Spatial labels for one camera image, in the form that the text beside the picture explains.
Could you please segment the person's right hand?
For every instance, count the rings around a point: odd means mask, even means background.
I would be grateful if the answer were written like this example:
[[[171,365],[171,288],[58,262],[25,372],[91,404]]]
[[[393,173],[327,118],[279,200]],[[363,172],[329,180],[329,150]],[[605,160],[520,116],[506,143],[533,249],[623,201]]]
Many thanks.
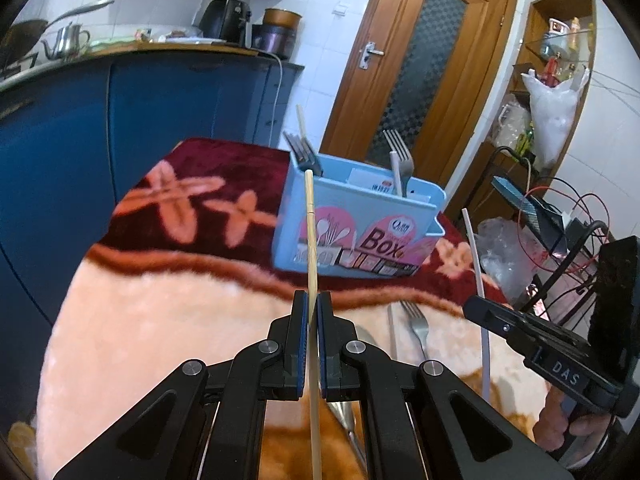
[[[584,445],[567,465],[568,469],[582,469],[593,465],[599,458],[611,454],[628,437],[619,422],[611,424],[610,415],[587,414],[574,422],[568,421],[562,409],[565,394],[551,387],[534,425],[535,442],[547,452],[557,451],[565,442],[568,432],[575,438],[585,438]]]

